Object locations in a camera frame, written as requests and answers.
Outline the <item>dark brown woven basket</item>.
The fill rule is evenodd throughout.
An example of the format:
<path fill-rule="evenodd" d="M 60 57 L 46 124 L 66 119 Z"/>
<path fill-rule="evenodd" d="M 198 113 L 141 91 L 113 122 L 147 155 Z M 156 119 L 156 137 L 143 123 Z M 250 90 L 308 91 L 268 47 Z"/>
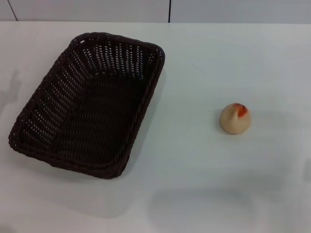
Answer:
<path fill-rule="evenodd" d="M 156 44 L 109 33 L 75 37 L 18 115 L 10 147 L 56 168 L 120 176 L 164 63 Z"/>

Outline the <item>beige bun with orange top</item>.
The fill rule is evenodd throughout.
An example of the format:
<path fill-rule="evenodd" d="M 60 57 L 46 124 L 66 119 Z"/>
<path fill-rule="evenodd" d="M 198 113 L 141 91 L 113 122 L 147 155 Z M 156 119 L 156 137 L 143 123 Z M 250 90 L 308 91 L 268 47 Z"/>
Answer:
<path fill-rule="evenodd" d="M 227 105 L 221 112 L 219 123 L 222 129 L 230 134 L 242 134 L 251 125 L 248 108 L 240 103 Z"/>

